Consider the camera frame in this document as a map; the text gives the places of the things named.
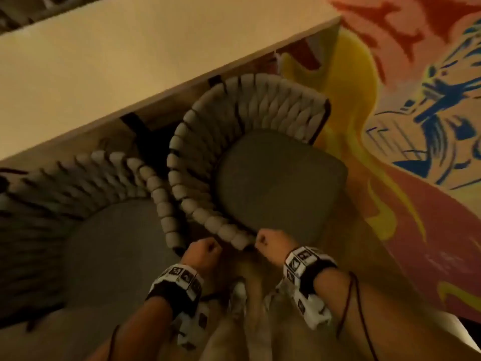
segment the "gray seat cushion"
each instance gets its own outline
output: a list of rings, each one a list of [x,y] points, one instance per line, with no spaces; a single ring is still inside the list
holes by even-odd
[[[258,129],[224,153],[213,189],[223,211],[251,231],[280,229],[309,244],[319,237],[346,178],[346,166],[337,158]]]

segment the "table top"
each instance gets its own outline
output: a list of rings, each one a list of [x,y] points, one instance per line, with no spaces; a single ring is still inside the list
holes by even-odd
[[[0,161],[339,21],[325,0],[101,0],[0,36]]]

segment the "floor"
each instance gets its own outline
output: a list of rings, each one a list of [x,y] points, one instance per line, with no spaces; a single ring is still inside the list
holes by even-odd
[[[31,169],[73,153],[93,150],[100,138],[105,138],[105,132],[114,132],[105,144],[131,149],[132,135],[116,124],[60,145],[27,152],[10,160],[9,166]],[[105,230],[99,232],[100,226]],[[337,200],[317,246],[333,256],[341,268],[356,272],[360,279],[410,304],[420,319],[437,322],[470,342],[457,318],[437,312],[423,302],[347,195],[342,194]],[[176,256],[165,248],[150,201],[118,204],[96,214],[66,244],[67,308],[47,316],[29,334],[25,332],[25,324],[0,330],[0,359],[83,359],[143,302],[152,280],[175,261]],[[274,360],[359,358],[349,343],[346,346],[334,339],[334,325],[310,331],[288,301],[275,303],[268,315],[263,313],[263,295],[280,279],[280,272],[259,255],[239,253],[226,246],[221,266],[223,271],[208,282],[205,291],[223,288],[234,277],[244,276],[251,299],[245,327],[255,332],[269,318]],[[222,310],[215,302],[211,307],[208,330],[213,332]],[[200,350],[187,353],[166,345],[162,359],[194,360],[199,354]]]

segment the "forearm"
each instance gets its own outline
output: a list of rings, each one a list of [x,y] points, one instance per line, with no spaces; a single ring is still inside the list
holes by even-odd
[[[314,289],[334,317],[340,320],[346,304],[350,277],[334,268],[322,271]],[[362,311],[371,342],[379,360],[406,361],[480,359],[481,355],[442,329],[404,308],[373,287],[360,284]],[[362,353],[372,359],[361,322],[355,285],[344,324]]]
[[[120,327],[112,352],[114,361],[155,360],[172,322],[170,305],[162,297],[152,297]],[[88,361],[106,361],[111,340],[108,339]]]

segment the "fist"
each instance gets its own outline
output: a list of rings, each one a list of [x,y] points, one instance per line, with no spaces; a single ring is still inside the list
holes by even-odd
[[[199,239],[190,244],[180,263],[192,267],[205,277],[216,267],[221,253],[222,248],[214,238]]]
[[[256,248],[272,264],[282,267],[289,252],[299,247],[297,242],[282,230],[261,229],[257,233]]]

